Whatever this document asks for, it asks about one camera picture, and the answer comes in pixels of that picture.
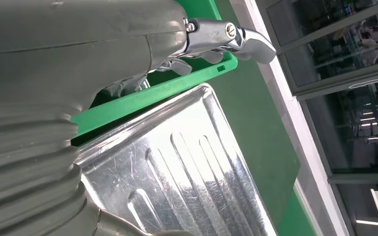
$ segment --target gray plastic part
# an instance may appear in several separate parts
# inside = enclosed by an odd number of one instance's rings
[[[95,234],[70,118],[182,48],[185,17],[173,0],[0,0],[0,235]]]
[[[192,66],[186,63],[184,60],[176,58],[172,60],[170,70],[174,71],[178,75],[184,76],[192,72]]]
[[[201,53],[199,57],[211,64],[217,64],[222,61],[224,54],[219,52],[206,51]]]

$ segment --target stainless steel tray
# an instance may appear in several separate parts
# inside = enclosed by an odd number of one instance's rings
[[[76,163],[99,207],[148,233],[276,235],[208,84],[83,145]]]

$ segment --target glass door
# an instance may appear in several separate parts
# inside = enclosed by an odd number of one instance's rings
[[[266,17],[294,95],[378,79],[378,0],[280,0]]]

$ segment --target screw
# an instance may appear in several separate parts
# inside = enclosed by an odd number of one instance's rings
[[[186,31],[187,32],[193,32],[196,30],[195,24],[194,23],[189,23],[186,25]]]
[[[234,39],[235,34],[237,33],[237,29],[235,28],[235,25],[233,23],[228,22],[225,25],[225,33],[226,33],[228,38]]]

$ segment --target glass window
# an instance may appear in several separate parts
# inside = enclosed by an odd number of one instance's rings
[[[378,3],[378,0],[281,0],[267,9],[280,45]]]
[[[371,189],[376,184],[337,184],[344,206],[357,236],[378,236],[378,209]]]
[[[378,171],[378,83],[306,100],[333,173]]]
[[[285,52],[297,86],[378,64],[378,14]]]

